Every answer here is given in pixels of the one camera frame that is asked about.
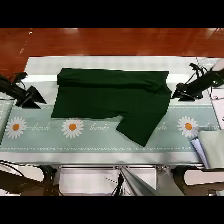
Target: green fabric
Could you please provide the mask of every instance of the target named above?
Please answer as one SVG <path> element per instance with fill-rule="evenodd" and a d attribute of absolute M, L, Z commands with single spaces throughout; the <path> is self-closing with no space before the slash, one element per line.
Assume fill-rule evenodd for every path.
<path fill-rule="evenodd" d="M 145 146 L 166 114 L 167 71 L 62 69 L 52 118 L 123 116 L 117 131 Z"/>

